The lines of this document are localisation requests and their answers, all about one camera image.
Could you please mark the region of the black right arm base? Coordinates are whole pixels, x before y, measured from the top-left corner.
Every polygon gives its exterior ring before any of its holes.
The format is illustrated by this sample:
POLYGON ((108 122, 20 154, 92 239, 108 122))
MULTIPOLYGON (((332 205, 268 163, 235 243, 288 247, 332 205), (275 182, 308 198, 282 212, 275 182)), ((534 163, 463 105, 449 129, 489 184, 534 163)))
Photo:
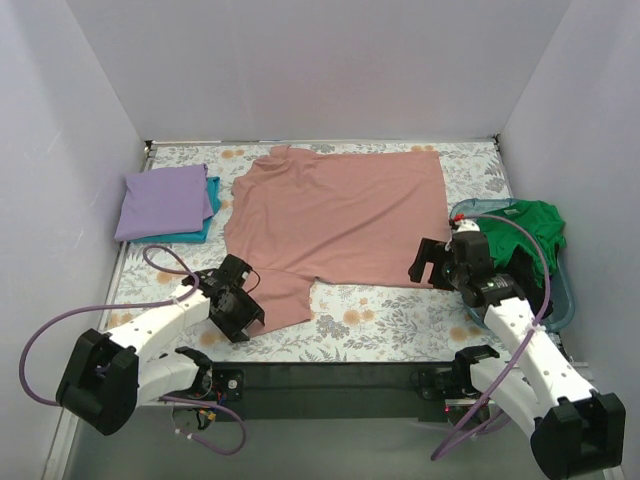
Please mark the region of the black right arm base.
POLYGON ((476 398, 479 391, 472 385, 470 367, 490 358, 500 358, 500 354, 489 345, 466 347, 451 362, 418 368, 409 382, 424 400, 476 398))

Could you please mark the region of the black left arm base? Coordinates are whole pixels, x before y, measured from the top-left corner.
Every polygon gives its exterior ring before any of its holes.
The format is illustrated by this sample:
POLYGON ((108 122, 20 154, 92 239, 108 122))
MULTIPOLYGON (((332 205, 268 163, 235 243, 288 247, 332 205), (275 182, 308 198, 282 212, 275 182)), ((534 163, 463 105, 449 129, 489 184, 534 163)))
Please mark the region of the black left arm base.
POLYGON ((169 396, 180 399, 223 403, 243 399, 245 374, 239 369, 216 369, 204 375, 190 389, 170 392, 169 396))

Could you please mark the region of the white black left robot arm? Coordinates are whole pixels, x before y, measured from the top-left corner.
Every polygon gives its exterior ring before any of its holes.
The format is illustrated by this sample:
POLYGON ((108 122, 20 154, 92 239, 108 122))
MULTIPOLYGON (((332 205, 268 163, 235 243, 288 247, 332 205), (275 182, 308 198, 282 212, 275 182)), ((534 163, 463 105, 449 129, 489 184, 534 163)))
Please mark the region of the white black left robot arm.
POLYGON ((104 333, 83 333, 58 386, 57 403, 107 436, 136 408, 165 396, 176 396, 179 403, 216 400, 224 385, 206 354, 188 346, 160 353, 204 320, 238 326, 245 334, 253 322, 264 322, 264 311, 243 288, 224 287, 209 297, 190 284, 179 286, 166 306, 104 333))

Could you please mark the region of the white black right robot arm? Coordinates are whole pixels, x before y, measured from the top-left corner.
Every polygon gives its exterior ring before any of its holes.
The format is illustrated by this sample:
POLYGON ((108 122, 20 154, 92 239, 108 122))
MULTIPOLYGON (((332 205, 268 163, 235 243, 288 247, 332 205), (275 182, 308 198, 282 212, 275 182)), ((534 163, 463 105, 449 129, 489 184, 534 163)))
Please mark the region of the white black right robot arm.
POLYGON ((494 402, 529 440, 549 479, 569 479, 615 468, 623 456, 626 410, 614 393, 599 392, 562 355, 535 321, 521 288, 494 270, 486 236, 458 229, 447 242, 424 238, 408 270, 419 282, 459 292, 466 305, 484 311, 484 324, 511 355, 467 347, 452 363, 454 389, 478 404, 494 402))

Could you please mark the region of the pink t-shirt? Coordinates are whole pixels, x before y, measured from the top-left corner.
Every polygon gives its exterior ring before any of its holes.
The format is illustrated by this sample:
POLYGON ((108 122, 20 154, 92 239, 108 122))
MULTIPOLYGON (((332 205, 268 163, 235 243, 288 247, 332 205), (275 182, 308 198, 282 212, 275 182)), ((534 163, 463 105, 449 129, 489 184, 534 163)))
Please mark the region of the pink t-shirt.
POLYGON ((227 251, 261 277, 251 296, 265 318, 252 336, 311 320, 315 281, 411 286, 421 240, 449 237, 435 151, 321 155, 276 146, 231 193, 227 251))

